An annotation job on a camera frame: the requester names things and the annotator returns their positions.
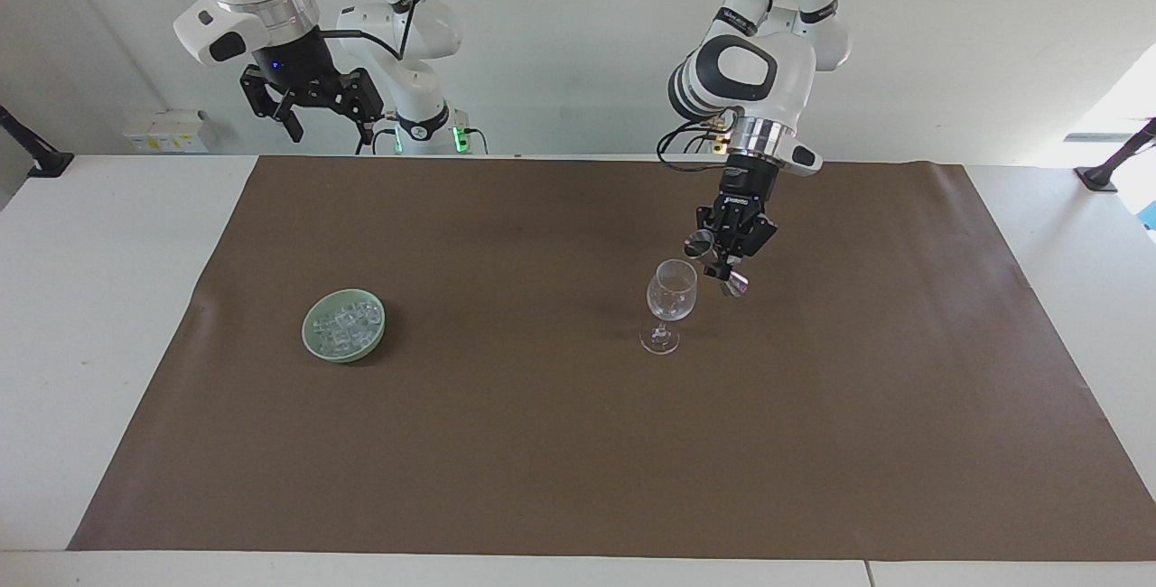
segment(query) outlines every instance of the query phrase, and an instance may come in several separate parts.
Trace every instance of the green light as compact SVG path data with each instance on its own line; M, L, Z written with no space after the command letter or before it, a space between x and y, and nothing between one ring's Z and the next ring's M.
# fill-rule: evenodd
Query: green light
M453 127L453 139L458 146L458 154L466 154L469 151L469 134L461 126Z

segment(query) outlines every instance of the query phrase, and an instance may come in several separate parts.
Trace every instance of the clear wine glass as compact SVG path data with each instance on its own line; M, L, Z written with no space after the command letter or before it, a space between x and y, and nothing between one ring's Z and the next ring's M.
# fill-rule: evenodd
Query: clear wine glass
M668 259L654 270L646 288L646 303L657 322L642 328L638 339L652 354L669 354L679 348L676 320L686 319L698 296L698 270L682 259Z

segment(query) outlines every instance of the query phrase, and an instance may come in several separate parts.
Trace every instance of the table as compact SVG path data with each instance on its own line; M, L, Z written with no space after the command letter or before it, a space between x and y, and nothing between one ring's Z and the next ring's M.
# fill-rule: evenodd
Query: table
M408 585L869 582L855 562L57 552L116 451L254 161L82 156L64 179L27 184L0 213L0 299L24 306L0 312L0 325L16 341L68 333L52 348L0 349L0 426L8 433L0 447L0 548L47 551L0 556L5 582L49 585L72 575L150 584L157 572L190 584L304 585L317 575ZM1156 419L1149 407L1156 341L1147 325L1156 248L1118 201L1085 195L1069 171L970 172L1151 490L1156 447L1146 438ZM140 291L153 296L147 310L116 310ZM277 575L279 565L291 577ZM992 585L1032 575L1040 584L1156 580L1153 565L873 564L872 571L875 585L897 586L946 584L969 572Z

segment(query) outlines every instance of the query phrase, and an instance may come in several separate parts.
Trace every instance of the brown mat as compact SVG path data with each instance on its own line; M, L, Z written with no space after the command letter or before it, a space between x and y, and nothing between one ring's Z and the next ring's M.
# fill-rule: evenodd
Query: brown mat
M1156 560L1156 506L961 168L785 179L739 303L636 332L717 176L264 158L73 550ZM301 344L376 291L355 367Z

